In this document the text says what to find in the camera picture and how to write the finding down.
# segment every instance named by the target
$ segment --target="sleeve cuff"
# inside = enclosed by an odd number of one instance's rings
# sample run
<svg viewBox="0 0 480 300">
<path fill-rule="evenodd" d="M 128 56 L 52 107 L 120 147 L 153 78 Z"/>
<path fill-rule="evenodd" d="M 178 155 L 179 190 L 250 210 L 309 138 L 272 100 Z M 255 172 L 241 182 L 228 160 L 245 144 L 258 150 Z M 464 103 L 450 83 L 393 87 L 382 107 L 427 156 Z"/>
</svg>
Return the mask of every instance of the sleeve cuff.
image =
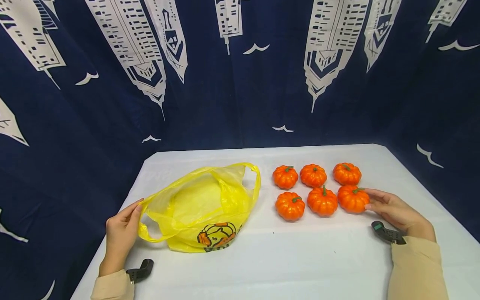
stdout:
<svg viewBox="0 0 480 300">
<path fill-rule="evenodd" d="M 92 300 L 133 299 L 134 285 L 125 270 L 98 277 L 92 292 Z"/>
<path fill-rule="evenodd" d="M 405 245 L 392 245 L 392 257 L 394 263 L 405 255 L 414 255 L 428 259 L 437 264 L 442 264 L 440 246 L 432 241 L 415 237 L 403 237 L 407 242 Z"/>
</svg>

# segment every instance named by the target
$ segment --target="black device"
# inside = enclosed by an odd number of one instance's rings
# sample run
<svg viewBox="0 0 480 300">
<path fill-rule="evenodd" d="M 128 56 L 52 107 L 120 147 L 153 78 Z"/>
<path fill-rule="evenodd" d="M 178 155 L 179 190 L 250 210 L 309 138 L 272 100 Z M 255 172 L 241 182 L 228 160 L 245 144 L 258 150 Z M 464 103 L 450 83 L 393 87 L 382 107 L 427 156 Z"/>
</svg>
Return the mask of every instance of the black device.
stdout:
<svg viewBox="0 0 480 300">
<path fill-rule="evenodd" d="M 380 221 L 372 222 L 372 229 L 376 236 L 386 242 L 397 245 L 405 245 L 407 242 L 403 239 L 403 235 L 395 230 L 386 229 L 384 224 Z"/>
<path fill-rule="evenodd" d="M 152 272 L 153 260 L 147 258 L 142 261 L 142 265 L 139 269 L 128 269 L 127 274 L 130 276 L 132 283 L 138 283 L 147 278 Z"/>
</svg>

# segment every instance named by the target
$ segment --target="woman's left hand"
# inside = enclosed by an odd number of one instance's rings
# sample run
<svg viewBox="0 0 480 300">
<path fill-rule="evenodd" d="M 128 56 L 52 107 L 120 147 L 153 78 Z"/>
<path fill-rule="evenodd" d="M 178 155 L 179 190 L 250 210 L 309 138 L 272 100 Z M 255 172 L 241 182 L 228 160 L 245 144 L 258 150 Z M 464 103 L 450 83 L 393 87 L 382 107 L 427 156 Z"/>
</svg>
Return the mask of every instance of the woman's left hand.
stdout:
<svg viewBox="0 0 480 300">
<path fill-rule="evenodd" d="M 106 276 L 124 268 L 130 249 L 138 234 L 138 222 L 142 213 L 140 199 L 107 220 L 107 250 L 100 264 L 98 276 Z"/>
</svg>

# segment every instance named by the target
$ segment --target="woman's right hand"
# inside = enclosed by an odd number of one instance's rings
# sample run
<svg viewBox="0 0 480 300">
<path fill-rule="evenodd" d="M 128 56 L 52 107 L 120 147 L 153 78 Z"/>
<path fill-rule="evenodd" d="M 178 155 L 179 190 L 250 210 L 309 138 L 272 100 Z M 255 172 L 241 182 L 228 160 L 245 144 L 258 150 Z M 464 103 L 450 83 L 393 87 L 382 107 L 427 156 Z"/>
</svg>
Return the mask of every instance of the woman's right hand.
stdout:
<svg viewBox="0 0 480 300">
<path fill-rule="evenodd" d="M 365 209 L 376 212 L 408 236 L 437 242 L 432 224 L 397 195 L 374 189 L 365 192 L 370 196 Z"/>
</svg>

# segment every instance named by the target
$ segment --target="yellow plastic bag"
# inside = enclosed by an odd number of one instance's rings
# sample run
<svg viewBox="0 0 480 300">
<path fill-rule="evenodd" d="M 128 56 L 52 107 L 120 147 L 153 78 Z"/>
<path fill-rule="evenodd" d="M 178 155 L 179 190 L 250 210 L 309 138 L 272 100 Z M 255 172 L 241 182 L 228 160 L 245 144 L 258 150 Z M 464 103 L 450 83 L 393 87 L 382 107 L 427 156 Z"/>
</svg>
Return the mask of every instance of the yellow plastic bag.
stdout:
<svg viewBox="0 0 480 300">
<path fill-rule="evenodd" d="M 256 173 L 253 190 L 242 184 L 245 167 Z M 250 163 L 200 168 L 140 203 L 142 215 L 158 223 L 162 237 L 150 237 L 141 222 L 138 235 L 154 243 L 166 240 L 171 250 L 180 252 L 224 249 L 247 220 L 259 191 L 260 171 Z"/>
</svg>

